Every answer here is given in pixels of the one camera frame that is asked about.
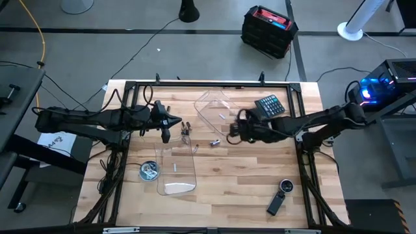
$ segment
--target black calculator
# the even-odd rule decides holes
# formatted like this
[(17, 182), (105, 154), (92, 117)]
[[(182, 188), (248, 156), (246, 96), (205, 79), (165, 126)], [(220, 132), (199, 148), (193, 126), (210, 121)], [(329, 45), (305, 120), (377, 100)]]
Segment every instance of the black calculator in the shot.
[(261, 109), (267, 118), (273, 118), (285, 112), (285, 108), (275, 95), (270, 95), (263, 99), (254, 101), (258, 109)]

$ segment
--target toolbox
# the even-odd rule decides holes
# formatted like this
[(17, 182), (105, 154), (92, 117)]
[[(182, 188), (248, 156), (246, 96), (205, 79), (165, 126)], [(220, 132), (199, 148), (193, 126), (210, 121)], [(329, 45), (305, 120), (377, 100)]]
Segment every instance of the toolbox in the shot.
[(244, 16), (241, 39), (260, 51), (282, 59), (297, 31), (298, 26), (287, 16), (263, 6), (253, 6)]

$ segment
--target butcher block tabletop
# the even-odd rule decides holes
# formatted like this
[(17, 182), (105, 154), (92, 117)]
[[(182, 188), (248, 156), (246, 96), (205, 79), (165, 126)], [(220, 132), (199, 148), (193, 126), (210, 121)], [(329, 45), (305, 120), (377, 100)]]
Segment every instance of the butcher block tabletop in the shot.
[[(113, 90), (123, 95), (126, 80), (110, 80), (103, 103), (106, 103)], [(306, 114), (322, 110), (317, 83), (300, 83)], [(164, 226), (164, 227), (218, 227), (218, 228), (306, 228), (306, 212), (300, 174), (296, 158), (294, 140), (288, 138), (281, 142), (265, 144), (243, 142), (228, 144), (225, 140), (215, 147), (209, 143), (219, 139), (207, 124), (202, 121), (194, 108), (195, 101), (206, 91), (223, 92), (229, 101), (240, 108), (255, 107), (254, 101), (274, 94), (281, 101), (289, 115), (286, 89), (284, 88), (244, 88), (230, 89), (219, 87), (153, 87), (153, 101), (160, 100), (170, 114), (190, 122), (192, 149), (194, 153), (196, 187), (191, 192), (162, 196), (157, 192), (157, 180), (145, 182), (138, 176), (137, 164), (155, 161), (154, 143), (161, 142), (161, 132), (151, 130), (143, 137), (138, 132), (131, 135), (129, 153), (123, 179), (117, 226)], [(296, 95), (293, 95), (298, 112)], [(138, 104), (145, 104), (142, 91)], [(108, 109), (117, 109), (120, 102), (114, 98)], [(226, 132), (227, 126), (221, 129)], [(181, 136), (181, 124), (170, 128), (171, 140)], [(94, 146), (91, 155), (103, 151), (104, 145)], [(321, 147), (324, 153), (333, 157), (331, 148)], [(74, 222), (82, 219), (98, 201), (99, 180), (105, 175), (100, 166), (110, 151), (91, 159), (86, 169)], [(322, 197), (345, 223), (349, 224), (343, 192), (337, 167), (330, 159), (315, 154), (318, 180)], [(266, 209), (278, 191), (282, 179), (290, 179), (294, 190), (286, 195), (276, 216), (270, 216)], [(112, 199), (108, 204), (106, 218), (111, 213)], [(317, 206), (311, 195), (315, 221), (318, 220)]]

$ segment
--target clear plastic container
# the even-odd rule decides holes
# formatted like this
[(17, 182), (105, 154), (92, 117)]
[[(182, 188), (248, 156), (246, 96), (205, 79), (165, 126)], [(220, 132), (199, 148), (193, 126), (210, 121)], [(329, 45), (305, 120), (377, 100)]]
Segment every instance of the clear plastic container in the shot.
[(222, 139), (240, 110), (221, 90), (207, 91), (195, 101), (194, 107), (201, 120)]
[(190, 192), (196, 187), (194, 156), (189, 136), (181, 136), (167, 144), (155, 143), (156, 163), (160, 174), (157, 192), (160, 195)]

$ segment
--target gray floor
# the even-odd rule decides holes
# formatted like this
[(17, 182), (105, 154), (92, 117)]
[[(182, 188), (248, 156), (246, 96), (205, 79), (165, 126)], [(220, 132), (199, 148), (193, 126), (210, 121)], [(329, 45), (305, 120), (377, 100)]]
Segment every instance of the gray floor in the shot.
[[(301, 31), (336, 31), (336, 26), (347, 21), (361, 0), (292, 0), (295, 20)], [(167, 29), (223, 29), (240, 30), (243, 15), (254, 5), (264, 5), (286, 14), (284, 0), (195, 0), (201, 18), (195, 23), (176, 21)], [(101, 0), (88, 12), (67, 15), (59, 8), (59, 1), (27, 1), (27, 6), (41, 27), (91, 28), (91, 29), (160, 29), (177, 17), (179, 0)], [(367, 31), (397, 32), (395, 18), (384, 11), (374, 15), (365, 26)], [(18, 1), (12, 1), (0, 13), (0, 26), (32, 27), (30, 18)], [(150, 37), (148, 34), (45, 34), (47, 57), (45, 70), (64, 89), (78, 100), (86, 100), (133, 55)], [(416, 57), (416, 38), (377, 37), (383, 43)], [(300, 52), (307, 81), (316, 81), (326, 70), (353, 66), (373, 70), (385, 59), (402, 55), (364, 38), (347, 42), (338, 36), (300, 36)], [(41, 53), (40, 37), (36, 33), (0, 32), (0, 60), (36, 65)], [(256, 80), (265, 71), (269, 81), (282, 81), (289, 66), (289, 56), (270, 60), (256, 50), (244, 45), (238, 35), (160, 34), (142, 50), (139, 56), (117, 79), (150, 79), (159, 73), (163, 79), (218, 79)], [(290, 81), (299, 81), (296, 57), (292, 54)], [(325, 107), (343, 102), (343, 93), (350, 81), (365, 74), (344, 70), (327, 74), (319, 82)], [(70, 108), (75, 104), (49, 81), (43, 85)], [(40, 89), (43, 107), (59, 105), (45, 90)], [(103, 93), (88, 105), (98, 109)], [(18, 129), (18, 134), (37, 141), (39, 133), (35, 118), (28, 112)], [(416, 232), (416, 204), (412, 198), (416, 187), (382, 190), (380, 184), (395, 178), (390, 154), (386, 153), (378, 126), (364, 131), (346, 131), (334, 145), (339, 161), (340, 178), (346, 199), (398, 200), (408, 220), (411, 231)], [(21, 171), (15, 169), (0, 191), (1, 229), (28, 228), (66, 224), (70, 211), (76, 204), (81, 179), (76, 175), (59, 174), (68, 180), (66, 186), (30, 183), (23, 200), (28, 204), (24, 213), (7, 210), (7, 203), (20, 180)]]

